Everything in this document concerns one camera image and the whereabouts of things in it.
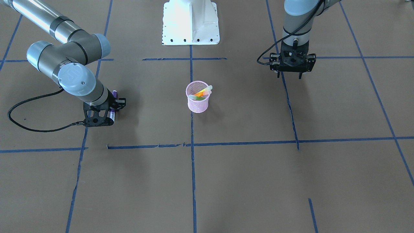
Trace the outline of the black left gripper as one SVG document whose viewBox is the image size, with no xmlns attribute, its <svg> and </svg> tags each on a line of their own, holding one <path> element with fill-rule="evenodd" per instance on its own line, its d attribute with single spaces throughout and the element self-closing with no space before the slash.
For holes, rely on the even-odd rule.
<svg viewBox="0 0 414 233">
<path fill-rule="evenodd" d="M 308 54 L 309 42 L 300 46 L 281 43 L 280 53 L 270 53 L 270 70 L 275 71 L 277 78 L 280 72 L 297 72 L 299 80 L 305 72 L 311 72 L 316 63 L 316 54 Z"/>
</svg>

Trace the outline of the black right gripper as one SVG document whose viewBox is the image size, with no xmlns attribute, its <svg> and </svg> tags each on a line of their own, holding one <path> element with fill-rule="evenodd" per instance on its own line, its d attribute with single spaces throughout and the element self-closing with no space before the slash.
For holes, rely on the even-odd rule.
<svg viewBox="0 0 414 233">
<path fill-rule="evenodd" d="M 94 114 L 95 112 L 101 111 L 113 111 L 117 112 L 123 109 L 126 106 L 126 98 L 117 98 L 112 95 L 109 95 L 107 99 L 100 105 L 89 105 L 84 102 L 84 113 L 85 114 Z"/>
</svg>

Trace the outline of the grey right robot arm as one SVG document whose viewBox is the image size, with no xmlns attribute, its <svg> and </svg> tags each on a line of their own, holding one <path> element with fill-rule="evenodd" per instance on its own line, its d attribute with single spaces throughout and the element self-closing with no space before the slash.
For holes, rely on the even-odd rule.
<svg viewBox="0 0 414 233">
<path fill-rule="evenodd" d="M 110 54 L 110 42 L 104 35 L 88 33 L 42 0 L 2 0 L 1 4 L 19 12 L 60 42 L 57 46 L 46 41 L 31 44 L 27 60 L 34 68 L 86 106 L 96 110 L 103 104 L 107 110 L 124 108 L 126 99 L 114 97 L 87 68 Z"/>
</svg>

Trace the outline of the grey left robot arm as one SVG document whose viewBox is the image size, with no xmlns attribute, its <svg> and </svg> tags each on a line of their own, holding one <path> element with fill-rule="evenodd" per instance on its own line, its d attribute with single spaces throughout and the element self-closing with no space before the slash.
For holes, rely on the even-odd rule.
<svg viewBox="0 0 414 233">
<path fill-rule="evenodd" d="M 338 0 L 285 0 L 283 34 L 279 53 L 271 53 L 270 70 L 295 72 L 302 74 L 311 72 L 316 63 L 316 54 L 309 54 L 309 40 L 314 18 L 338 3 Z"/>
</svg>

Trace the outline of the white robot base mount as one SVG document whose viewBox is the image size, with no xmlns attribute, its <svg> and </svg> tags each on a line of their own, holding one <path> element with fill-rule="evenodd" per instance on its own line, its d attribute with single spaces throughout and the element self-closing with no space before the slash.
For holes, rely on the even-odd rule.
<svg viewBox="0 0 414 233">
<path fill-rule="evenodd" d="M 165 2 L 162 21 L 162 45 L 216 45 L 220 42 L 218 9 L 210 0 Z"/>
</svg>

